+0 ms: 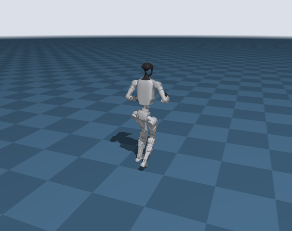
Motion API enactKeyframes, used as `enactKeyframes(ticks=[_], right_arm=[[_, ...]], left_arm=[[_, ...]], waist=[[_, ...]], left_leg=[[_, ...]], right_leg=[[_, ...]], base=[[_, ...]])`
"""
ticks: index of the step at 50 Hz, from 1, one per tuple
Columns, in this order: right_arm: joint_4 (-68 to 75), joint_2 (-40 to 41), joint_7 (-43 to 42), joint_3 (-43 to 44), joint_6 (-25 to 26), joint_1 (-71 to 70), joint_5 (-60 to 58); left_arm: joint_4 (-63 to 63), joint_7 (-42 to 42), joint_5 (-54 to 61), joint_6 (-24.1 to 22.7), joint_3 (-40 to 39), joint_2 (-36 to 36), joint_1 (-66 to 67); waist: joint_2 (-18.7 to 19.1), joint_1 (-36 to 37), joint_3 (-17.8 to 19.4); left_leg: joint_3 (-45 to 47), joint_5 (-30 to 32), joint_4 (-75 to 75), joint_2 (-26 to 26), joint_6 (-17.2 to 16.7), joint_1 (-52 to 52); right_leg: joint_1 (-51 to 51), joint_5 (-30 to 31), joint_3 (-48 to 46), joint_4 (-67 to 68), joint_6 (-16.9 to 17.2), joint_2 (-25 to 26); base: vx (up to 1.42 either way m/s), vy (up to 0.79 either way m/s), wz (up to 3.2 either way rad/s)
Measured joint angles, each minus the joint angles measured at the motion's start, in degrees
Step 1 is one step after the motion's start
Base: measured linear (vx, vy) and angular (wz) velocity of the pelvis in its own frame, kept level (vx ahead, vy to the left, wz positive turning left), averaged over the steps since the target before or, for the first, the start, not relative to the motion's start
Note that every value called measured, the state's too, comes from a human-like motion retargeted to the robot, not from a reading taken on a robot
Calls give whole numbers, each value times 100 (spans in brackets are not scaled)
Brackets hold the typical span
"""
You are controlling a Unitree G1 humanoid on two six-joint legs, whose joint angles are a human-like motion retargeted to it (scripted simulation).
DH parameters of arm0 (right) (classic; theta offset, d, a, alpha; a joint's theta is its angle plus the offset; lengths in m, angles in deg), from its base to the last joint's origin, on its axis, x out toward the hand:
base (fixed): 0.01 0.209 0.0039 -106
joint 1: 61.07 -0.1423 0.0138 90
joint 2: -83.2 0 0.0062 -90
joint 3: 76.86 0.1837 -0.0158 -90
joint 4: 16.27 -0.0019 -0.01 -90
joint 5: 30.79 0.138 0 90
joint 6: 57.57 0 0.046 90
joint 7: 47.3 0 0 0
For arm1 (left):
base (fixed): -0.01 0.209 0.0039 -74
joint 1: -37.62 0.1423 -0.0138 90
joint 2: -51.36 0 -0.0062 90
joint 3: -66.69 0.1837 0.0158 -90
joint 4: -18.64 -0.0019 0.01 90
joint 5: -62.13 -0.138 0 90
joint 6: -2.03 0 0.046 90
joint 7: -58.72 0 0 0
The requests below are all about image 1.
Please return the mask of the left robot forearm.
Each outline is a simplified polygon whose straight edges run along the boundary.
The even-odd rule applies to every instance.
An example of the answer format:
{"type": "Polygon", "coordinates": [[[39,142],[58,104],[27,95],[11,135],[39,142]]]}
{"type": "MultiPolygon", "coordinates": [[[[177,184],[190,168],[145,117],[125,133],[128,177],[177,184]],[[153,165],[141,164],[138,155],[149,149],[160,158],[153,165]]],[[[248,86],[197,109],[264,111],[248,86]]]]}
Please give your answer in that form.
{"type": "Polygon", "coordinates": [[[136,101],[136,100],[138,100],[137,97],[132,96],[132,99],[130,101],[136,101]]]}

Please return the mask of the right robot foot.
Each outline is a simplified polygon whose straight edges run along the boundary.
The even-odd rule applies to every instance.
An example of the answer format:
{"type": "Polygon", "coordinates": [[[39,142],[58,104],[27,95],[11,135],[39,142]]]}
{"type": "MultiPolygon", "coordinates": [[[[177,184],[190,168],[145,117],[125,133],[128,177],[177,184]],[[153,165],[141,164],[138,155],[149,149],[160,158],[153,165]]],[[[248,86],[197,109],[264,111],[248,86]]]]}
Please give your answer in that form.
{"type": "Polygon", "coordinates": [[[147,164],[147,162],[145,162],[145,161],[142,161],[142,162],[141,162],[141,164],[140,164],[140,166],[142,166],[142,167],[147,167],[147,166],[148,166],[148,164],[147,164]]]}

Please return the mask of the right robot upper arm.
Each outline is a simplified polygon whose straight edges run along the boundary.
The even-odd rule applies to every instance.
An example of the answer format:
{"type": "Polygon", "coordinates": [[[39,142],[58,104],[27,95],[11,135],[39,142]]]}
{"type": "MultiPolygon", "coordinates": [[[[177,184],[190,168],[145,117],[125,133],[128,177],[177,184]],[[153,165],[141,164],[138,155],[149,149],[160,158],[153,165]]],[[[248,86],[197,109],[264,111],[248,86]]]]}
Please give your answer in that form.
{"type": "Polygon", "coordinates": [[[165,92],[164,92],[163,87],[162,87],[162,83],[158,82],[158,81],[153,81],[153,86],[155,88],[157,88],[157,91],[158,91],[158,93],[159,93],[159,95],[161,97],[161,99],[160,99],[161,102],[162,103],[168,102],[167,99],[166,99],[166,96],[165,96],[165,92]]]}

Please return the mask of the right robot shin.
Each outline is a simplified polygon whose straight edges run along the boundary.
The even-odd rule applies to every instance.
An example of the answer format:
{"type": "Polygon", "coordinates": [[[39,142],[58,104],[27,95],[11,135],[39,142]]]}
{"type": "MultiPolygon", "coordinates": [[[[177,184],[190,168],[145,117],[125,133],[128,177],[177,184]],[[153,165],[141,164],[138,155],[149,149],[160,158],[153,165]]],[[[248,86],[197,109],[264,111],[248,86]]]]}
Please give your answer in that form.
{"type": "Polygon", "coordinates": [[[154,148],[154,144],[155,144],[155,139],[153,139],[152,144],[151,143],[147,143],[146,153],[145,153],[145,157],[144,157],[143,161],[147,162],[148,157],[151,155],[152,150],[154,148]]]}

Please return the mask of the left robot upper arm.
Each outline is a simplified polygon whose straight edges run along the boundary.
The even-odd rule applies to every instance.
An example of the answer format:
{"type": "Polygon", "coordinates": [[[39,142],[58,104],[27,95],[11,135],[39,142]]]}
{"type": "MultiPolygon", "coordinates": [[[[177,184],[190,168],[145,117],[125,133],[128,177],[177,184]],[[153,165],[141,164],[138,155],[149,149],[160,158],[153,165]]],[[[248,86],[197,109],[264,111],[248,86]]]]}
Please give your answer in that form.
{"type": "Polygon", "coordinates": [[[133,80],[132,81],[132,84],[131,84],[131,86],[130,86],[130,88],[128,89],[128,92],[127,92],[127,94],[126,94],[126,96],[125,96],[125,98],[127,99],[127,100],[131,100],[132,99],[132,93],[134,92],[134,90],[136,89],[136,87],[137,87],[137,81],[138,80],[133,80]]]}

